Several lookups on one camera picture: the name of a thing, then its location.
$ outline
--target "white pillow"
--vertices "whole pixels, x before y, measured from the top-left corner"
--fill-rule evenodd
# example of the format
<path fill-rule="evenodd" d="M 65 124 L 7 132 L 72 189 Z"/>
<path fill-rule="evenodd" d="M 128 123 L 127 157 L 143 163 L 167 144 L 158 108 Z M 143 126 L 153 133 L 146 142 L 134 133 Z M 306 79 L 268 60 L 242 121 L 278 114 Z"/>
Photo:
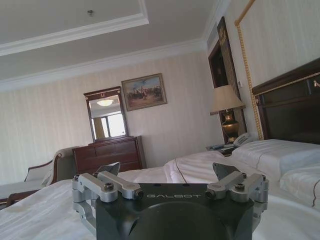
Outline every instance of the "white pillow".
<path fill-rule="evenodd" d="M 280 179 L 280 188 L 320 210 L 320 164 L 288 171 Z"/>
<path fill-rule="evenodd" d="M 232 152 L 232 158 L 266 173 L 272 181 L 292 169 L 320 163 L 320 145 L 269 139 L 253 141 Z"/>
<path fill-rule="evenodd" d="M 49 182 L 49 179 L 51 178 L 51 175 L 52 175 L 52 171 L 51 171 L 51 169 L 50 169 L 50 171 L 48 171 L 48 172 L 44 175 L 44 177 L 43 177 L 43 179 L 42 179 L 41 185 L 42 185 L 43 187 L 48 186 L 48 182 Z"/>

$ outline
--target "bolt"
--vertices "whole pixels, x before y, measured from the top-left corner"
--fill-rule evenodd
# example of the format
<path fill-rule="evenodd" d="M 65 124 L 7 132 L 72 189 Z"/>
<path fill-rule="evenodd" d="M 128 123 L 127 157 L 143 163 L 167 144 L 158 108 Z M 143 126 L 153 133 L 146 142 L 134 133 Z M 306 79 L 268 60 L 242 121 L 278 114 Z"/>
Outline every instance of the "bolt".
<path fill-rule="evenodd" d="M 134 200 L 140 200 L 144 196 L 144 192 L 141 189 L 135 190 L 133 194 L 133 199 Z"/>
<path fill-rule="evenodd" d="M 112 189 L 114 189 L 114 184 L 112 182 L 107 182 L 104 185 L 104 190 L 112 190 Z"/>
<path fill-rule="evenodd" d="M 235 184 L 234 187 L 239 191 L 245 190 L 245 185 L 243 185 L 242 183 Z"/>
<path fill-rule="evenodd" d="M 207 199 L 210 199 L 210 200 L 214 200 L 215 197 L 216 197 L 216 193 L 215 193 L 215 191 L 213 191 L 213 190 L 207 190 L 207 191 L 205 191 L 205 194 L 204 194 L 204 195 L 206 196 Z"/>

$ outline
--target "wooden dresser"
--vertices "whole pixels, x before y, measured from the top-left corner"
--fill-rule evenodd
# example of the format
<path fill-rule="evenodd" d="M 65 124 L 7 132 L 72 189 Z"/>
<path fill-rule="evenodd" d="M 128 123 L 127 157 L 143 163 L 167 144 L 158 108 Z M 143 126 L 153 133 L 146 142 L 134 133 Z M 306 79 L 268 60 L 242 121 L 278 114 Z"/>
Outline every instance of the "wooden dresser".
<path fill-rule="evenodd" d="M 120 162 L 120 172 L 146 167 L 141 136 L 127 136 L 73 149 L 78 174 L 93 174 L 101 165 Z"/>

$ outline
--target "bed linen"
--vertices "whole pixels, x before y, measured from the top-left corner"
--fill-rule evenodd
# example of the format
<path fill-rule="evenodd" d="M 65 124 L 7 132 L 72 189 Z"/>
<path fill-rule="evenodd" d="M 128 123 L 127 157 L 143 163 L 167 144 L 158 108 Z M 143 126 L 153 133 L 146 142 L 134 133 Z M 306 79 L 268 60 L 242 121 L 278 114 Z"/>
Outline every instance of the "bed linen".
<path fill-rule="evenodd" d="M 280 188 L 320 210 L 320 164 L 288 171 L 280 179 Z"/>
<path fill-rule="evenodd" d="M 279 181 L 289 170 L 320 163 L 320 145 L 277 139 L 253 141 L 235 149 L 230 158 Z"/>
<path fill-rule="evenodd" d="M 217 177 L 212 163 L 234 164 L 249 175 L 256 169 L 215 151 L 181 157 L 164 167 L 122 172 L 120 177 L 134 182 L 210 183 Z M 320 211 L 295 201 L 290 194 L 271 185 L 268 210 L 255 232 L 254 240 L 317 240 Z M 71 180 L 47 186 L 24 200 L 0 211 L 1 240 L 94 240 L 72 210 Z"/>

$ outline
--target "picture frame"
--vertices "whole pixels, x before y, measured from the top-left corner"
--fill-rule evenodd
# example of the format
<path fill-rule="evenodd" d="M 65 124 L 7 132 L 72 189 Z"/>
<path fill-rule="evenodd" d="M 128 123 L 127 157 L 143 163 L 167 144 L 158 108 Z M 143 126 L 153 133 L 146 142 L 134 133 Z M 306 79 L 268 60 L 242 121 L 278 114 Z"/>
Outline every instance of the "picture frame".
<path fill-rule="evenodd" d="M 161 73 L 125 80 L 121 84 L 128 112 L 168 103 Z"/>

